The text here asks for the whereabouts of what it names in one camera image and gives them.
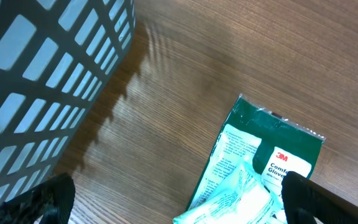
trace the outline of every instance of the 3m comfort gloves package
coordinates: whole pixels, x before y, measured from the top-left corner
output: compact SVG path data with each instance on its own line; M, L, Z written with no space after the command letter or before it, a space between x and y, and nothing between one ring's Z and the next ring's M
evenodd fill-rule
M188 210L212 199L210 195L242 161L261 175L262 184L277 196L283 208L283 177L295 171L309 179L324 140L324 136L253 105L240 95L222 125ZM286 222L283 209L274 217L272 222Z
M173 219L174 224L266 223L281 206L244 161L211 193L205 203Z

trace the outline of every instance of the wooden table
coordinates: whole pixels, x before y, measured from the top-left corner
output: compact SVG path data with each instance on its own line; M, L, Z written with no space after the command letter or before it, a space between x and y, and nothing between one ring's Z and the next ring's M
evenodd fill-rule
M138 0L132 47L55 172L73 223L170 223L240 93L327 137L312 180L358 206L358 0Z

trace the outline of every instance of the white label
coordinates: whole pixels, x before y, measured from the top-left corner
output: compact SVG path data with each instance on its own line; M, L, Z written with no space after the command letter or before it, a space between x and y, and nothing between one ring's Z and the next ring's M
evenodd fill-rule
M236 168L240 160L252 164L252 158L261 141L260 138L229 124L225 125L189 209L205 202L212 191Z
M262 180L265 186L272 190L282 202L281 182L289 171L295 171L303 177L307 177L311 170L311 164L279 147L274 151L262 172Z

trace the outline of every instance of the red logo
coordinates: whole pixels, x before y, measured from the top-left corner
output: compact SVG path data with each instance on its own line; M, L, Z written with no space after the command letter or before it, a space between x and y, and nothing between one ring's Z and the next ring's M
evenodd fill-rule
M277 158L281 159L282 161L287 161L288 159L288 156L284 156L284 154L282 154L281 152L279 152L277 155L276 155Z

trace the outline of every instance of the gray plastic basket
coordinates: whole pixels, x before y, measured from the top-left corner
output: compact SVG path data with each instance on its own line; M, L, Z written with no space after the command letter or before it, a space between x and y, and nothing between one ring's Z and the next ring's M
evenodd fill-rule
M0 1L0 204L48 176L134 26L132 0Z

